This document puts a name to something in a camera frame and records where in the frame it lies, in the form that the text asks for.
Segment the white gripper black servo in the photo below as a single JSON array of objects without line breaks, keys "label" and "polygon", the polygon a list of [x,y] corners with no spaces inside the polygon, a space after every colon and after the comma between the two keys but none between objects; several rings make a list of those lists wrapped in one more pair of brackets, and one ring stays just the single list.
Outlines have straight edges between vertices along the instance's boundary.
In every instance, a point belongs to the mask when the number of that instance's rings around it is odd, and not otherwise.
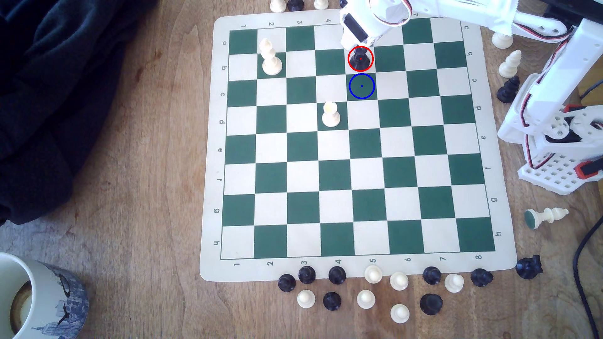
[{"label": "white gripper black servo", "polygon": [[372,47],[391,28],[407,23],[411,15],[409,1],[348,1],[340,10],[341,43],[348,43],[348,50],[361,43]]}]

